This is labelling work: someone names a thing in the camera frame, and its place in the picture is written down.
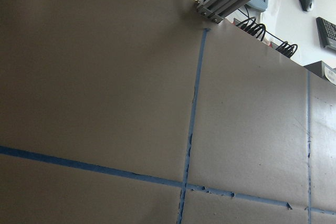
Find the black power box with label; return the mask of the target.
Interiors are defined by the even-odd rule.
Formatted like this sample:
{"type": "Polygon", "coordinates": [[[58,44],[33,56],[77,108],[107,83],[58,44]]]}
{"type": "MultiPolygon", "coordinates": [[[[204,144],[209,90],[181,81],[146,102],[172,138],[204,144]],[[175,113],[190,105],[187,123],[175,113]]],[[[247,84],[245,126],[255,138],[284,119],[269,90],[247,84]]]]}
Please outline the black power box with label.
{"type": "Polygon", "coordinates": [[[335,85],[335,68],[330,67],[323,61],[317,61],[304,66],[307,70],[314,73],[321,79],[329,81],[335,85]]]}

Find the black keyboard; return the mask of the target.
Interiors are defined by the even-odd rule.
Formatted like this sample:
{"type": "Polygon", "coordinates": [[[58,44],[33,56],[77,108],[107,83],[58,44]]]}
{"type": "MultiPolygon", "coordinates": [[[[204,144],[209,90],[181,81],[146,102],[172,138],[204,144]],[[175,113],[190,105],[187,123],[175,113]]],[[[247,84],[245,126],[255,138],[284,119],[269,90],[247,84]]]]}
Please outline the black keyboard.
{"type": "Polygon", "coordinates": [[[323,48],[335,50],[335,24],[321,18],[316,18],[317,29],[323,48]]]}

